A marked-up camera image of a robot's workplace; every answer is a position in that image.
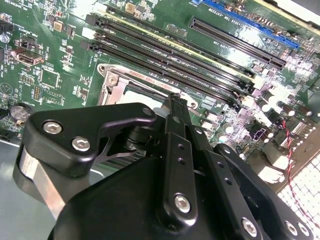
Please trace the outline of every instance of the green circuit board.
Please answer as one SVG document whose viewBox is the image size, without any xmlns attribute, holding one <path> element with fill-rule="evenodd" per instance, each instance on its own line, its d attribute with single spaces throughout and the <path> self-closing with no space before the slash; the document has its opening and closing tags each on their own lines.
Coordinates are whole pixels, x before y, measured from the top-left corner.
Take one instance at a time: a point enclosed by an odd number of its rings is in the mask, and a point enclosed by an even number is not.
<svg viewBox="0 0 320 240">
<path fill-rule="evenodd" d="M 194 124 L 202 126 L 203 113 L 207 110 L 216 114 L 212 128 L 206 131 L 211 143 L 219 142 L 217 133 L 223 132 L 224 123 L 230 123 L 234 131 L 226 134 L 226 143 L 232 147 L 249 146 L 250 150 L 245 154 L 248 156 L 254 149 L 262 148 L 265 144 L 248 137 L 250 125 L 258 120 L 274 132 L 277 131 L 277 127 L 268 121 L 266 114 L 254 103 L 262 98 L 263 91 L 272 89 L 272 94 L 277 96 L 279 101 L 294 110 L 299 106 L 309 107 L 309 98 L 314 94 L 310 88 L 318 80 L 320 73 L 320 36 L 315 28 L 294 18 L 288 19 L 254 0 L 225 0 L 213 3 L 220 4 L 224 10 L 201 1 L 189 0 L 3 0 L 0 2 L 0 19 L 12 24 L 14 29 L 3 32 L 3 35 L 9 38 L 8 42 L 0 42 L 0 109 L 9 110 L 19 103 L 30 106 L 35 112 L 96 106 L 104 82 L 97 66 L 122 65 L 191 96 L 197 102 L 195 111 L 198 114 L 190 113 Z M 155 55 L 158 48 L 128 37 L 121 31 L 88 24 L 87 15 L 98 16 L 131 31 L 140 32 L 174 51 L 194 58 L 195 61 L 229 73 L 239 81 L 253 83 L 257 89 L 257 93 L 249 94 L 253 102 L 241 101 L 238 104 L 245 111 L 235 111 L 224 99 L 238 101 L 233 92 L 243 94 L 245 91 L 234 81 L 195 67 L 191 64 L 192 61 L 179 62 L 162 53 L 157 55 L 169 59 L 173 62 L 172 66 L 181 69 L 181 73 L 168 65 L 161 66 L 159 70 L 153 58 L 136 52 L 141 48 Z M 266 34 L 251 23 L 239 20 L 239 16 L 272 31 Z M 263 64 L 238 46 L 232 47 L 192 29 L 192 18 L 218 28 L 272 55 L 273 58 L 285 61 L 285 65 L 276 69 Z M 88 34 L 84 34 L 84 30 L 87 33 L 109 35 L 114 41 L 123 40 L 126 43 L 116 45 L 110 42 L 110 38 L 105 41 L 89 38 Z M 277 39 L 279 36 L 285 36 L 299 47 L 284 44 Z M 26 38 L 34 40 L 30 49 L 21 46 L 22 40 Z M 154 74 L 145 65 L 117 54 L 84 49 L 83 41 L 89 45 L 104 45 L 107 52 L 109 48 L 117 53 L 138 58 L 156 66 L 158 72 L 165 70 L 173 74 L 174 79 L 182 78 L 184 82 Z M 24 58 L 16 56 L 17 49 L 39 55 L 39 62 L 35 65 L 26 64 L 23 62 Z M 207 54 L 203 54 L 199 49 L 205 50 Z M 184 68 L 191 71 L 194 68 L 192 76 L 195 77 L 190 77 L 191 73 L 189 76 L 184 75 Z M 209 79 L 210 83 L 200 82 L 197 80 L 198 75 L 201 75 L 200 79 Z M 190 87 L 191 82 L 196 82 L 200 87 Z M 273 107 L 281 116 L 287 117 L 280 107 Z M 313 120 L 319 120 L 317 113 L 315 115 Z M 298 111 L 297 116 L 304 117 Z M 17 133 L 19 137 L 23 133 L 23 127 L 23 123 L 17 124 L 10 115 L 0 121 L 0 128 Z"/>
</svg>

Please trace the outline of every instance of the cable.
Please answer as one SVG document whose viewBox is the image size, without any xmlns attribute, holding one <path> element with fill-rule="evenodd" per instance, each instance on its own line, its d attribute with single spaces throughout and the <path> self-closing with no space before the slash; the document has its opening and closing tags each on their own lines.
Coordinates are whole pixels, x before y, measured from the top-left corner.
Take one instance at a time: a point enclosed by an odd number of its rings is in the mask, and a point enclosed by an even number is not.
<svg viewBox="0 0 320 240">
<path fill-rule="evenodd" d="M 298 210 L 302 213 L 302 215 L 304 215 L 310 222 L 312 222 L 318 229 L 320 229 L 320 225 L 314 220 L 314 218 L 312 216 L 310 216 L 310 214 L 308 212 L 306 212 L 304 210 L 304 208 L 302 207 L 302 204 L 300 202 L 300 200 L 297 197 L 297 194 L 295 193 L 293 187 L 292 187 L 292 174 L 291 174 L 291 170 L 292 170 L 292 164 L 291 164 L 291 156 L 292 156 L 292 148 L 291 148 L 291 143 L 293 141 L 293 138 L 290 137 L 290 130 L 287 128 L 286 126 L 286 122 L 283 121 L 282 122 L 282 126 L 286 131 L 286 139 L 287 139 L 287 143 L 288 143 L 288 167 L 287 167 L 287 174 L 288 174 L 288 185 L 292 194 L 292 197 L 294 199 L 294 203 L 296 204 Z"/>
</svg>

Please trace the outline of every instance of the ram slot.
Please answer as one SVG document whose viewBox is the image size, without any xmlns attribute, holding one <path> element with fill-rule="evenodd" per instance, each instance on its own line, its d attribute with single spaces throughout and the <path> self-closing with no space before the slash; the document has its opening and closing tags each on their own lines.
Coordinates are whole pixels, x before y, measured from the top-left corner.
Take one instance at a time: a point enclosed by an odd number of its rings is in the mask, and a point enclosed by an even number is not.
<svg viewBox="0 0 320 240">
<path fill-rule="evenodd" d="M 137 31 L 134 31 L 130 28 L 127 28 L 123 25 L 120 25 L 116 22 L 109 21 L 107 19 L 101 19 L 100 17 L 94 17 L 92 15 L 86 16 L 86 23 L 91 24 L 93 26 L 96 26 L 95 23 L 99 22 L 99 27 L 101 27 L 103 30 L 108 29 L 109 31 L 113 32 L 119 32 L 121 34 L 124 34 L 132 39 L 141 41 L 143 44 L 150 45 L 151 49 L 157 49 L 157 51 L 162 52 L 163 54 L 166 54 L 170 57 L 179 59 L 181 62 L 185 62 L 186 64 L 190 66 L 194 66 L 195 68 L 205 70 L 210 75 L 217 76 L 217 78 L 223 79 L 228 82 L 232 82 L 238 86 L 243 86 L 244 80 L 222 70 L 218 67 L 208 64 L 206 62 L 203 62 L 199 59 L 196 59 L 193 56 L 190 56 L 184 52 L 180 52 L 175 50 L 173 47 L 169 45 L 165 45 L 163 43 L 158 42 L 154 38 L 151 38 L 146 35 L 142 35 Z"/>
<path fill-rule="evenodd" d="M 180 83 L 180 84 L 186 85 L 187 87 L 194 89 L 194 90 L 198 91 L 199 93 L 204 93 L 204 94 L 208 95 L 209 97 L 212 97 L 212 98 L 219 100 L 223 103 L 231 104 L 234 102 L 233 98 L 224 96 L 219 92 L 213 92 L 213 89 L 210 87 L 206 87 L 205 85 L 203 85 L 199 82 L 189 81 L 183 77 L 177 76 L 176 74 L 174 74 L 174 73 L 172 73 L 172 72 L 170 72 L 170 71 L 168 71 L 158 65 L 152 64 L 146 60 L 132 56 L 126 52 L 120 51 L 119 49 L 108 47 L 108 46 L 101 44 L 101 43 L 98 43 L 98 42 L 97 43 L 93 43 L 93 42 L 88 43 L 86 41 L 81 41 L 80 46 L 86 50 L 92 50 L 94 52 L 102 52 L 104 54 L 123 59 L 124 61 L 126 61 L 128 63 L 134 64 L 136 66 L 140 66 L 141 68 L 149 71 L 153 75 L 162 76 L 173 83 Z"/>
</svg>

